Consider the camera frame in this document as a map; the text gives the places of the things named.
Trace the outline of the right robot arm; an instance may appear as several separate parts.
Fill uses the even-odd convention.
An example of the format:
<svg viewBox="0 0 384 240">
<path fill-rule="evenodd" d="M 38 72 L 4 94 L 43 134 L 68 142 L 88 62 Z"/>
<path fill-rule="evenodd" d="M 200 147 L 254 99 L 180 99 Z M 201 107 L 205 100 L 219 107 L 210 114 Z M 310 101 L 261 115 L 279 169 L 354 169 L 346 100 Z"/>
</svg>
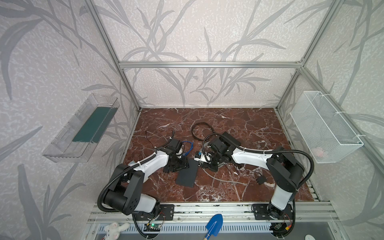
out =
<svg viewBox="0 0 384 240">
<path fill-rule="evenodd" d="M 275 150 L 244 148 L 241 142 L 227 132 L 208 135 L 203 140 L 201 150 L 195 153 L 194 160 L 202 168 L 214 172 L 224 163 L 246 164 L 268 170 L 276 186 L 266 207 L 266 214 L 274 220 L 285 215 L 288 203 L 295 199 L 296 193 L 312 176 L 315 167 L 313 158 L 306 152 L 286 150 L 283 147 Z"/>
</svg>

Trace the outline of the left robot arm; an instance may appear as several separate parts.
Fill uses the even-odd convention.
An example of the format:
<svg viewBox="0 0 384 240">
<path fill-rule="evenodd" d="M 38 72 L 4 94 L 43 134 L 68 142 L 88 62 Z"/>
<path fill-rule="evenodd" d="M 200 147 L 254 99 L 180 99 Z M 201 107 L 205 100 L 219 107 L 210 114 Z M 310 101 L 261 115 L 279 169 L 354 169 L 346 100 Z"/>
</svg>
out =
<svg viewBox="0 0 384 240">
<path fill-rule="evenodd" d="M 183 143 L 170 139 L 155 149 L 149 157 L 130 165 L 118 165 L 97 199 L 99 210 L 105 213 L 143 214 L 148 219 L 159 216 L 160 202 L 142 193 L 149 176 L 162 169 L 164 173 L 176 173 L 187 169 L 189 163 L 183 155 Z"/>
</svg>

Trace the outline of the black power adapter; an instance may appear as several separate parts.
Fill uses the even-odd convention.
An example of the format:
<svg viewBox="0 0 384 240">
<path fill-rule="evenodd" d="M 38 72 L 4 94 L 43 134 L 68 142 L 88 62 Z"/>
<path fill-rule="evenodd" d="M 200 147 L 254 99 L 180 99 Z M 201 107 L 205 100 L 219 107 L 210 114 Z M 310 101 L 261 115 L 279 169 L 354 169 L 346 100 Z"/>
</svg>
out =
<svg viewBox="0 0 384 240">
<path fill-rule="evenodd" d="M 256 183 L 258 185 L 262 185 L 264 184 L 265 182 L 267 181 L 267 178 L 263 175 L 259 176 L 258 178 L 256 178 Z"/>
</svg>

